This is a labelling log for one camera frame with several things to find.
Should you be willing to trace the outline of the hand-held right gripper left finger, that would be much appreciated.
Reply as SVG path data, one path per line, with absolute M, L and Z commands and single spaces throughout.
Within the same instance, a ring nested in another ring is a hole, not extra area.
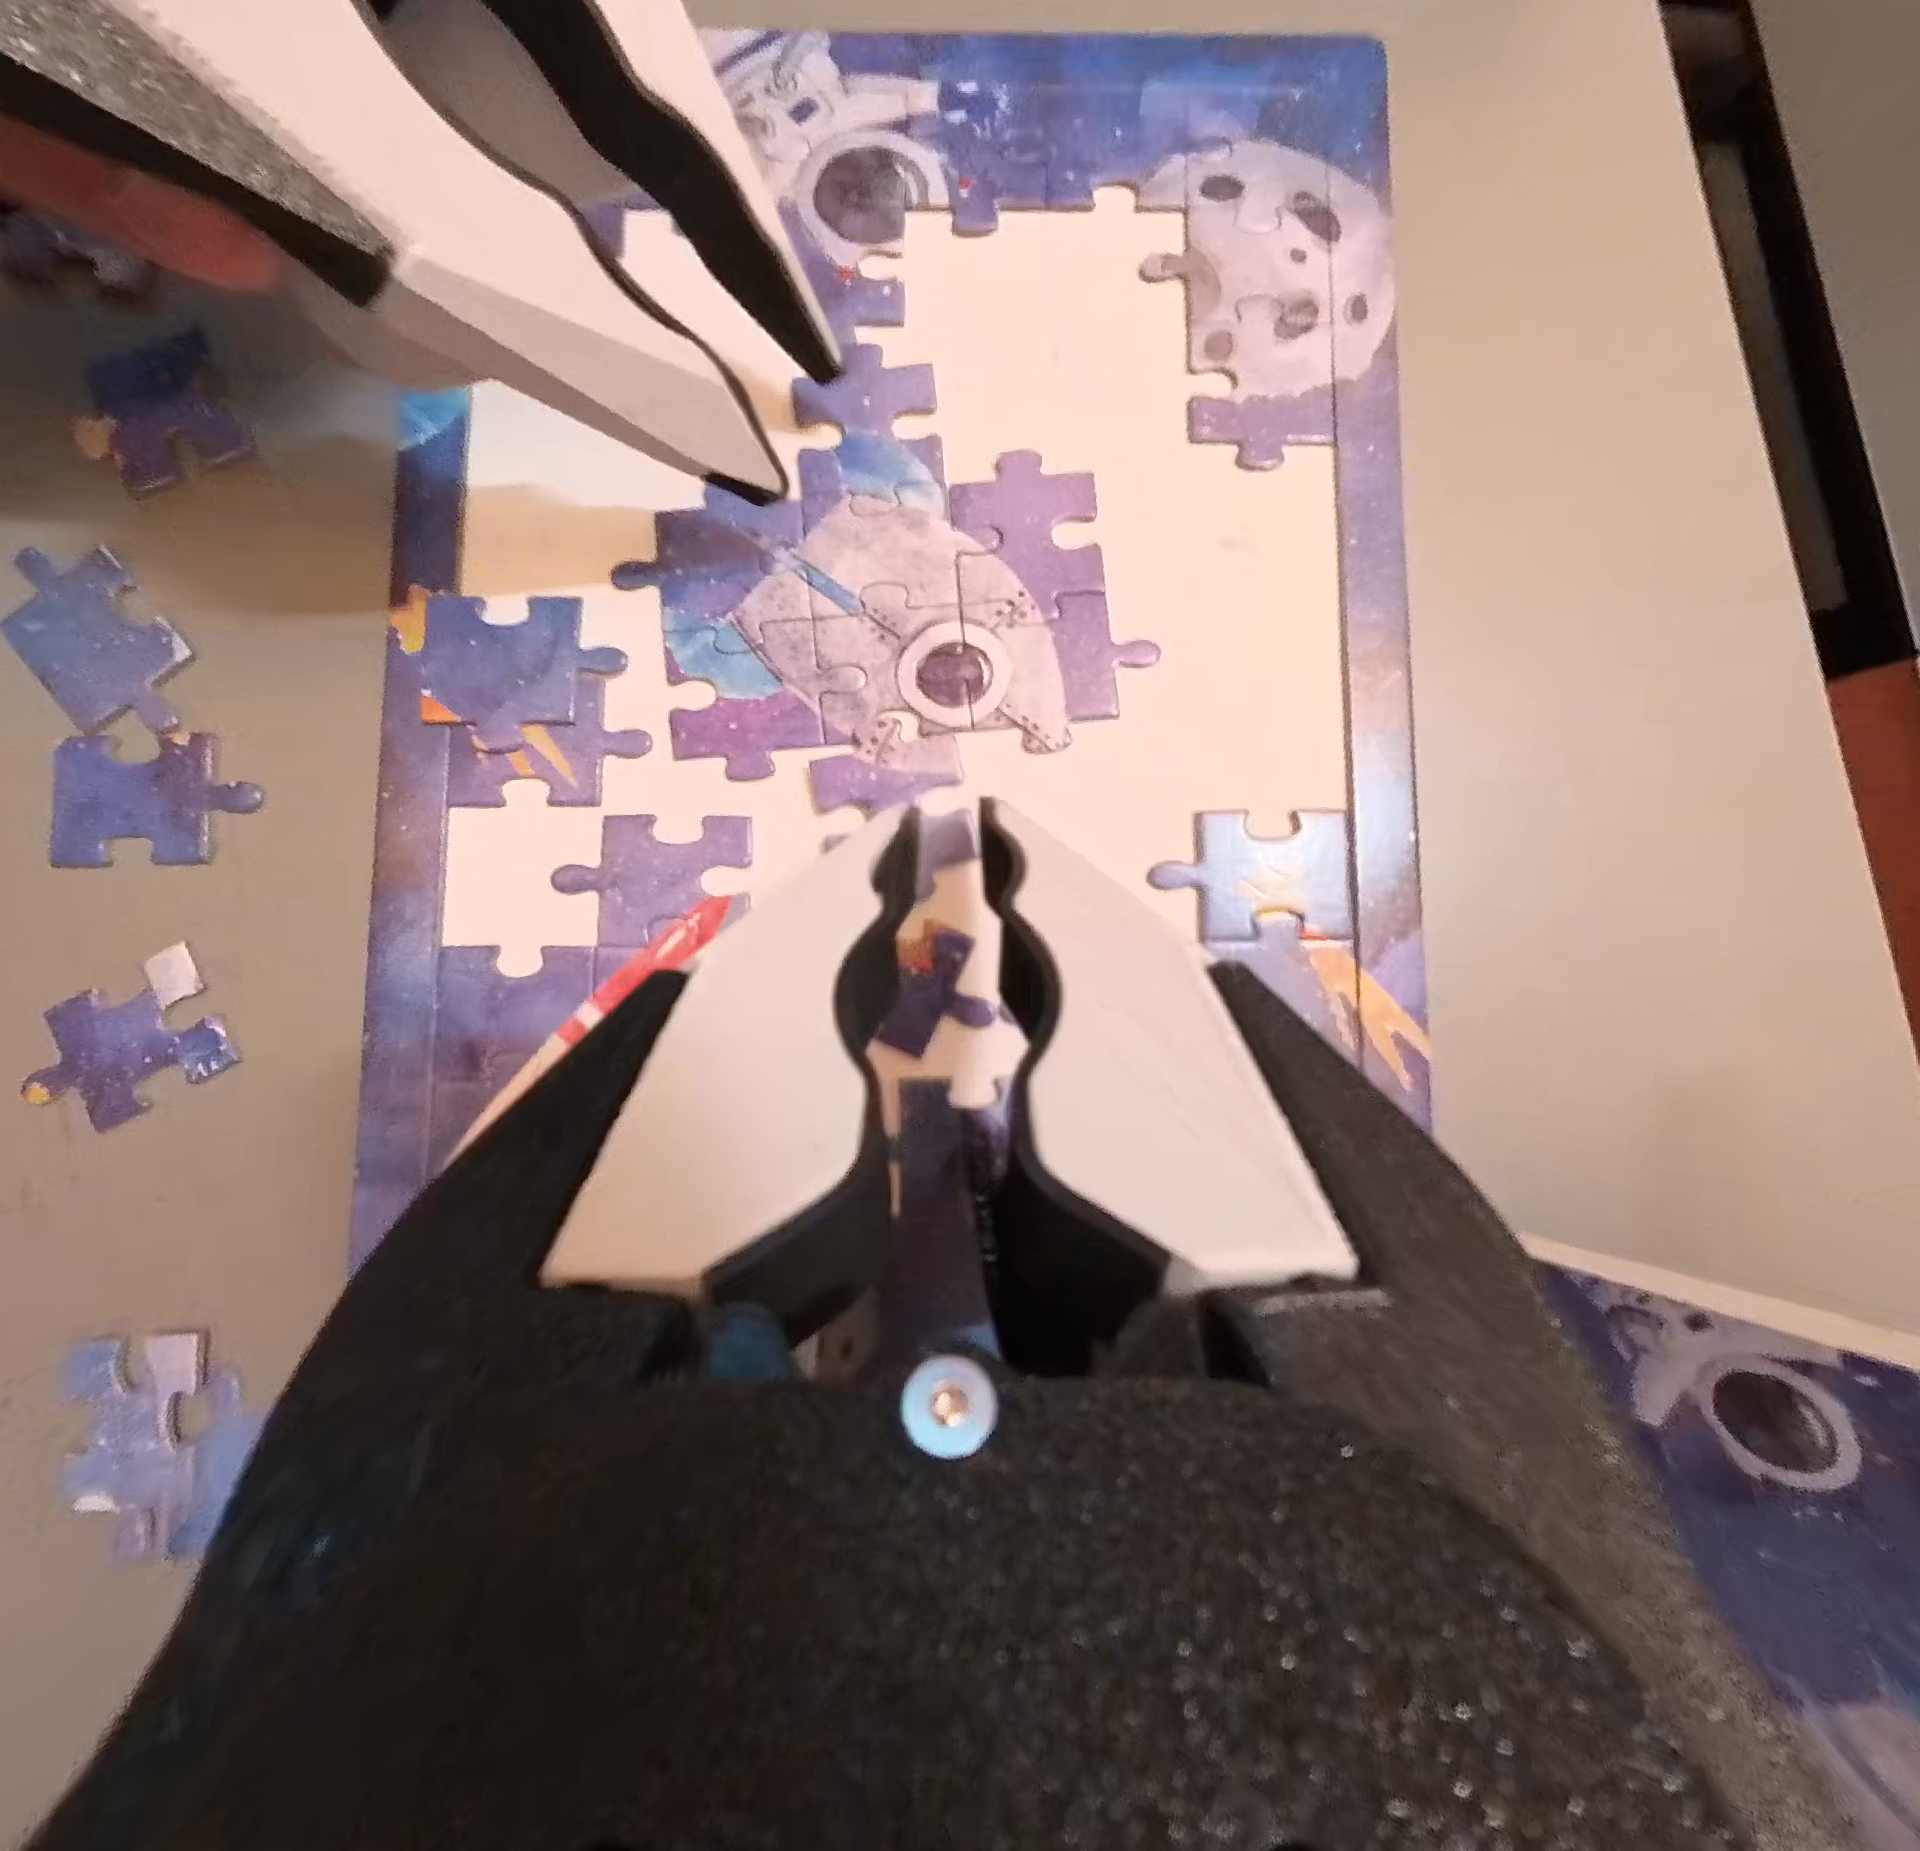
M 918 836 L 916 807 L 886 811 L 672 977 L 542 1287 L 837 1318 L 878 1283 L 895 1214 L 868 1046 L 899 990 Z

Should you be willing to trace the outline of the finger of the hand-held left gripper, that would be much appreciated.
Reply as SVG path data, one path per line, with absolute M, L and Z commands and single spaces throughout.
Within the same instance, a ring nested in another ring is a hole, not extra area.
M 660 465 L 787 496 L 756 403 L 587 213 L 469 142 L 408 84 L 365 0 L 117 0 L 217 67 L 395 249 L 372 310 Z
M 575 210 L 660 206 L 811 382 L 843 369 L 683 0 L 365 0 L 400 72 L 469 142 Z

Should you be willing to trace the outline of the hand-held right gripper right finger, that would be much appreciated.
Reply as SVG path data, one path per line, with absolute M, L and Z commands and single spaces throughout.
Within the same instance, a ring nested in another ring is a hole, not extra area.
M 994 1199 L 1020 1310 L 1356 1287 L 1359 1256 L 1209 963 L 1008 800 L 981 802 L 1008 1079 Z

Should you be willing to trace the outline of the blue puzzle pieces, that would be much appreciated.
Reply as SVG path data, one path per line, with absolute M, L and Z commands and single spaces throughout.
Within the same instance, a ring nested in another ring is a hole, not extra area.
M 256 438 L 225 395 L 207 333 L 174 328 L 87 363 L 90 413 L 79 446 L 107 461 L 129 496 L 255 461 Z M 2 641 L 70 723 L 51 756 L 49 863 L 102 872 L 126 846 L 156 868 L 202 868 L 214 823 L 255 813 L 264 792 L 221 773 L 218 737 L 188 729 L 165 684 L 195 661 L 186 637 L 136 609 L 136 576 L 111 545 L 60 563 L 16 555 L 26 598 Z M 83 990 L 44 1014 L 57 1057 L 21 1080 L 39 1109 L 74 1102 L 93 1133 L 148 1110 L 148 1086 L 201 1086 L 238 1063 L 225 1022 L 174 1025 L 206 995 L 186 942 L 143 963 L 133 998 Z M 76 1349 L 68 1395 L 87 1410 L 87 1442 L 63 1464 L 76 1517 L 111 1521 L 118 1563 L 179 1563 L 206 1546 L 214 1488 L 229 1479 L 234 1387 L 207 1361 L 202 1331 L 97 1337 Z

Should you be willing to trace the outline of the grey desk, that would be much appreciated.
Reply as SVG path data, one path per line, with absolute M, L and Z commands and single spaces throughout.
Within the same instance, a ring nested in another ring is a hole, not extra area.
M 1917 1356 L 1917 1054 L 1656 0 L 687 0 L 884 30 L 1371 30 L 1404 278 L 1440 1138 L 1574 1269 Z M 2 657 L 2 1549 L 63 1510 L 83 1336 L 207 1327 L 264 1406 L 344 1283 L 391 438 L 133 501 L 5 297 L 2 537 L 126 545 L 271 805 L 207 868 L 47 865 L 63 726 Z

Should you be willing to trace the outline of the person's left hand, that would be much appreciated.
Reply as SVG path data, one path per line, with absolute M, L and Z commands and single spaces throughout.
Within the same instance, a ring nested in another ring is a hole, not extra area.
M 225 206 L 2 115 L 2 203 L 244 297 L 280 280 L 280 251 Z

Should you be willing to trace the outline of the illustrated puzzle box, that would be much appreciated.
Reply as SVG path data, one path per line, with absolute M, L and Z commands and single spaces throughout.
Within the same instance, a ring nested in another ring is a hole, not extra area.
M 1917 1372 L 1541 1265 L 1676 1537 L 1863 1826 L 1917 1846 Z

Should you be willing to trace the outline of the brown wooden plank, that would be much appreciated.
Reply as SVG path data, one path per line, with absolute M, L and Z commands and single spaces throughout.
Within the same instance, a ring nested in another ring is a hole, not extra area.
M 1836 679 L 1828 702 L 1910 1034 L 1917 1040 L 1917 661 Z

